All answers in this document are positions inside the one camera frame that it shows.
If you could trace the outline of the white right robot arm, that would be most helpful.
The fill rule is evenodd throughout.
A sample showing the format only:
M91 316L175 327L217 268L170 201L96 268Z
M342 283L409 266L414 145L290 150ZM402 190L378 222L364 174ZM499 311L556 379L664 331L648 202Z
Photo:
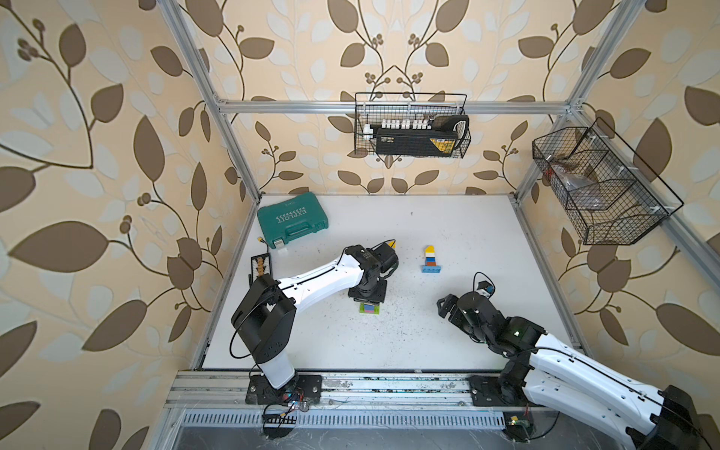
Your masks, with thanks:
M657 388L576 351L542 326L506 317L485 290L448 294L438 314L506 364L491 394L505 404L551 408L626 449L699 449L708 444L694 401L674 385Z

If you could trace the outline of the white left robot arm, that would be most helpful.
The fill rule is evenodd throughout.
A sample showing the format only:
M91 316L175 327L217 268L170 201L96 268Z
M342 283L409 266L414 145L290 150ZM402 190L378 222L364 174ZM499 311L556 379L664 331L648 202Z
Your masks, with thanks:
M231 319L234 336L262 371L250 380L249 402L318 402L322 378L299 374L286 352L296 316L342 291L360 306L375 308L384 303L387 280L398 267L396 241L391 239L374 247L345 247L336 260L298 276L257 277Z

